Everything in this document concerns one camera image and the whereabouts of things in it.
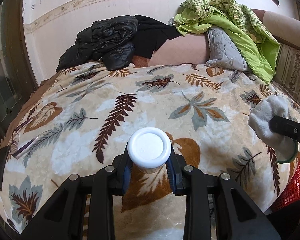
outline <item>gray quilted pillow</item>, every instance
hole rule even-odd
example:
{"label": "gray quilted pillow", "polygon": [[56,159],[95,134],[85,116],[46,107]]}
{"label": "gray quilted pillow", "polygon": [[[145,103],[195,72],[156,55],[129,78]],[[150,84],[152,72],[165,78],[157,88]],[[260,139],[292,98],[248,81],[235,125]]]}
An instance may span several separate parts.
{"label": "gray quilted pillow", "polygon": [[210,60],[207,61],[207,66],[251,72],[236,45],[222,28],[213,25],[207,33],[210,47]]}

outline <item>black cloth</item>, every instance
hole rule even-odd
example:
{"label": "black cloth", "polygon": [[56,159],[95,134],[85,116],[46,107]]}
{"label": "black cloth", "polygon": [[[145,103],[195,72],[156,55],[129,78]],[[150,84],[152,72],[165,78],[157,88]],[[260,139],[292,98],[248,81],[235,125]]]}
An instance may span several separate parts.
{"label": "black cloth", "polygon": [[159,49],[166,40],[181,36],[176,27],[142,15],[134,17],[138,20],[138,31],[131,40],[135,55],[151,58],[153,51]]}
{"label": "black cloth", "polygon": [[101,57],[108,70],[127,67],[134,53],[134,46],[129,40],[137,29],[137,19],[129,15],[94,22],[78,33],[75,44],[60,57],[56,71]]}
{"label": "black cloth", "polygon": [[282,240],[287,240],[300,220],[300,200],[267,215]]}

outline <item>bed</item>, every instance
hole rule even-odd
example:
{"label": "bed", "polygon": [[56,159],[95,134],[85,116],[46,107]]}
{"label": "bed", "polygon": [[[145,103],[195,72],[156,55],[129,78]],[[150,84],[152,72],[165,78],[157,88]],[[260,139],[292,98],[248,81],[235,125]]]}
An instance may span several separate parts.
{"label": "bed", "polygon": [[[147,126],[165,131],[188,164],[229,173],[264,212],[300,158],[277,164],[274,150],[247,125],[250,110],[271,94],[286,97],[289,118],[300,122],[298,104],[252,73],[196,64],[109,72],[102,62],[62,70],[31,96],[0,144],[22,149],[5,164],[0,215],[21,233],[69,175],[110,165],[130,135]],[[182,239],[185,206],[185,196],[172,194],[165,167],[154,174],[134,167],[127,194],[114,197],[116,237]],[[215,233],[213,212],[211,220]]]}

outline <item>white bottle cap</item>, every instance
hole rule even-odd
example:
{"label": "white bottle cap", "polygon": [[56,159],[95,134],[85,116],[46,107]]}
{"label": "white bottle cap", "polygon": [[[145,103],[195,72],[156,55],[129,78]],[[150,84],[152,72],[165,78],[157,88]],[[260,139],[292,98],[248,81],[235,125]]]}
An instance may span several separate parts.
{"label": "white bottle cap", "polygon": [[130,159],[142,169],[155,169],[162,166],[168,160],[170,153],[170,139],[158,128],[139,129],[128,141]]}

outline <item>eyeglasses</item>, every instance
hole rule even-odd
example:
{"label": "eyeglasses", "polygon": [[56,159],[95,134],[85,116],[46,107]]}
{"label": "eyeglasses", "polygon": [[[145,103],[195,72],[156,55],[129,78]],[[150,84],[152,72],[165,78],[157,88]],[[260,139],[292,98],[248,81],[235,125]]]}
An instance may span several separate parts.
{"label": "eyeglasses", "polygon": [[22,124],[20,124],[18,127],[16,127],[11,135],[11,143],[10,143],[10,154],[16,158],[17,160],[20,158],[20,154],[27,149],[30,144],[32,144],[37,138],[39,138],[41,135],[47,133],[47,132],[51,132],[51,130],[47,130],[45,132],[40,133],[38,136],[36,136],[35,138],[33,138],[31,141],[27,142],[25,145],[23,145],[20,149],[18,149],[18,143],[19,143],[19,139],[20,139],[20,135],[19,135],[19,131],[25,127],[29,122],[31,122],[31,120],[34,117],[38,117],[38,115],[30,117],[29,119],[27,119],[25,122],[23,122]]}

